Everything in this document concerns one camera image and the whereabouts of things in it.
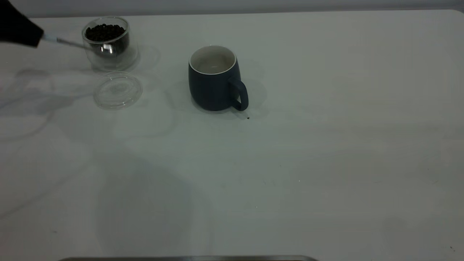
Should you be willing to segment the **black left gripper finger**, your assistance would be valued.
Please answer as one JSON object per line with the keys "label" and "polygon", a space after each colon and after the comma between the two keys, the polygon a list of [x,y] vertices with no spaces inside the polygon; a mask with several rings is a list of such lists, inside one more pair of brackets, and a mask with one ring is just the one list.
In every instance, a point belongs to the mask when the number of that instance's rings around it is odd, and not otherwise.
{"label": "black left gripper finger", "polygon": [[[32,22],[28,19],[28,17],[19,12],[8,0],[0,1],[0,20],[1,23]],[[41,29],[41,37],[43,36],[43,34],[44,31],[43,29]]]}
{"label": "black left gripper finger", "polygon": [[37,47],[41,40],[41,28],[32,22],[1,23],[0,41],[29,47]]}

